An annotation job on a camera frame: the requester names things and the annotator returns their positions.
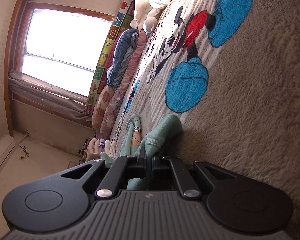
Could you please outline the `teal child sweatshirt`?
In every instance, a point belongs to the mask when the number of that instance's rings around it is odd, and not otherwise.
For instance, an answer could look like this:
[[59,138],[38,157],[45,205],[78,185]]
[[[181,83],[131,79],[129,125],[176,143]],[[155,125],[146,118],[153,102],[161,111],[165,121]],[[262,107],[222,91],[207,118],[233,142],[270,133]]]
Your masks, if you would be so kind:
[[128,190],[145,190],[147,188],[152,171],[152,157],[162,149],[168,139],[180,134],[183,131],[183,127],[178,116],[174,114],[164,114],[159,124],[148,132],[144,138],[139,136],[140,131],[140,116],[134,114],[127,124],[126,133],[118,156],[139,156],[141,149],[144,148],[147,160],[147,172],[143,179],[133,178],[129,180],[127,185]]

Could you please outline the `white wall radiator cover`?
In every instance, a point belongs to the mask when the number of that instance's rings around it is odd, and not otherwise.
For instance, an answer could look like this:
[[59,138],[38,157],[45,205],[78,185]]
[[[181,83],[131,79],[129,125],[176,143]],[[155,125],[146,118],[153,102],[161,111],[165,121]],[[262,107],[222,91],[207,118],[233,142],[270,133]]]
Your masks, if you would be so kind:
[[0,138],[0,174],[13,155],[15,146],[15,139],[10,135],[4,134]]

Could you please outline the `small white plush toy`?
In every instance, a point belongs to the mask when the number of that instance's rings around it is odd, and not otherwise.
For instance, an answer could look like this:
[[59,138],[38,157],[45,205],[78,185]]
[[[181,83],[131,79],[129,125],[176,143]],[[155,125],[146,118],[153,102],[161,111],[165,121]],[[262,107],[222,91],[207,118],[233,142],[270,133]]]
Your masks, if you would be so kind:
[[150,34],[157,27],[158,20],[155,17],[148,17],[143,23],[143,29],[146,33]]

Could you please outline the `orange patterned pillow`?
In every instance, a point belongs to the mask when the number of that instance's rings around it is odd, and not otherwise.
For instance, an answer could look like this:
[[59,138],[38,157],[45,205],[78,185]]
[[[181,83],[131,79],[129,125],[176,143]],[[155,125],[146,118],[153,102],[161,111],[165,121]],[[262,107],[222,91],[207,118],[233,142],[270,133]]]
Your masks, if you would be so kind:
[[94,129],[100,129],[107,106],[109,105],[114,92],[115,90],[113,87],[106,85],[99,95],[92,114],[92,126]]

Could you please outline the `Mickey Mouse plush blanket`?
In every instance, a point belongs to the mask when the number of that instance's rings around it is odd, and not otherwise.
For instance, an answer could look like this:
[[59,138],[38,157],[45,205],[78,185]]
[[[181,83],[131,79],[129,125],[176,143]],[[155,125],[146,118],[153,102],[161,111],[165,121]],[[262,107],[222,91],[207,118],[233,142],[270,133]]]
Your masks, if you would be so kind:
[[252,0],[238,30],[214,47],[196,39],[207,91],[179,114],[183,133],[163,148],[277,187],[294,203],[288,233],[300,239],[300,0]]

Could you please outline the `colourful alphabet foam mat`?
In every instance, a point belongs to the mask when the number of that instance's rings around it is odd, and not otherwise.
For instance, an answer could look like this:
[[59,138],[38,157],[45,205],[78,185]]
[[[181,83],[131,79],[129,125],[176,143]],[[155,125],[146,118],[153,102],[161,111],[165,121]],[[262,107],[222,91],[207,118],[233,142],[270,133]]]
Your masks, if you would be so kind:
[[109,54],[119,33],[129,28],[133,16],[134,0],[122,0],[117,14],[111,23],[97,62],[84,111],[85,115],[91,116],[93,113],[96,100],[106,85],[106,62],[110,58]]

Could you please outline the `white fluffy duvet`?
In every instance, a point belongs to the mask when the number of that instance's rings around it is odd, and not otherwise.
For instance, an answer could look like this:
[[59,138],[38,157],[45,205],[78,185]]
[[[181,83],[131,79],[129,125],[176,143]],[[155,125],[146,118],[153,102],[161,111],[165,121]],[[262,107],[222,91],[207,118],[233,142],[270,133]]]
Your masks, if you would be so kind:
[[143,30],[143,23],[148,17],[155,17],[158,20],[163,10],[171,0],[134,0],[134,18],[130,23],[132,28]]

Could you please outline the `wooden framed window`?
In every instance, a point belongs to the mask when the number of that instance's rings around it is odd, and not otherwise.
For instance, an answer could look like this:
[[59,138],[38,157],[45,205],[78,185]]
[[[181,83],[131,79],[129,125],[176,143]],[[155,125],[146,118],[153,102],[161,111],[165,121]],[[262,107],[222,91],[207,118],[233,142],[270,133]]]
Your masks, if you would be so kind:
[[[88,99],[94,72],[113,16],[77,7],[27,1],[12,36],[11,70],[17,70]],[[76,124],[11,91],[11,99]]]

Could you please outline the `beige folded fleece garment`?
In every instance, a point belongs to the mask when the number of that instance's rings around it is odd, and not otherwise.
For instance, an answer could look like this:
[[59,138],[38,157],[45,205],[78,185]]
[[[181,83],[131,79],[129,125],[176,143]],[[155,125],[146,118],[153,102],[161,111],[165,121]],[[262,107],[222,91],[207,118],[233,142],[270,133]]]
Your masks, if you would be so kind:
[[100,140],[96,139],[96,138],[93,138],[89,142],[89,145],[87,147],[87,156],[85,159],[86,162],[99,158],[99,155],[100,155],[99,143],[100,143]]

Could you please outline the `pink floral quilt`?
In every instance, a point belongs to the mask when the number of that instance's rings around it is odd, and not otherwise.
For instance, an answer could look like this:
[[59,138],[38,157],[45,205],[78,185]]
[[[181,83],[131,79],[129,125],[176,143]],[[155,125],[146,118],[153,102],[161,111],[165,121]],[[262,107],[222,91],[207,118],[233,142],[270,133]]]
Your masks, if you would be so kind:
[[143,30],[139,31],[139,39],[138,44],[136,46],[136,50],[134,51],[132,57],[129,60],[127,69],[123,75],[121,83],[115,90],[114,95],[111,98],[109,105],[107,106],[106,112],[101,123],[101,127],[100,129],[98,129],[100,132],[99,137],[103,139],[110,138],[111,132],[115,124],[115,120],[117,119],[119,110],[123,102],[123,98],[125,97],[128,87],[132,81],[132,77],[139,66],[141,55],[143,53],[146,42],[146,33]]

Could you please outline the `blue red folded quilt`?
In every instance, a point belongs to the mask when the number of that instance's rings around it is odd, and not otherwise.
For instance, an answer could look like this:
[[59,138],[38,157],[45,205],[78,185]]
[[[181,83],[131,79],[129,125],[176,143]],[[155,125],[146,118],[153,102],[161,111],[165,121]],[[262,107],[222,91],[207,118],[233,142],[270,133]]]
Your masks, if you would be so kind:
[[138,44],[139,31],[125,30],[118,39],[114,50],[113,62],[107,70],[107,85],[116,90],[121,83],[132,54]]

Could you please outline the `white lavender folded garments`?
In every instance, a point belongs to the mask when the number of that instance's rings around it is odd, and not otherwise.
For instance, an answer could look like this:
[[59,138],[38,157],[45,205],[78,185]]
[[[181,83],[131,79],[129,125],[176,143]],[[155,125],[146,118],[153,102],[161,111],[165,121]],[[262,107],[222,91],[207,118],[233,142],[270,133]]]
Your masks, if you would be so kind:
[[104,140],[104,139],[99,139],[99,144],[98,144],[98,150],[99,150],[99,157],[105,157],[108,156],[110,158],[116,158],[116,146],[117,142],[110,141],[110,140]]

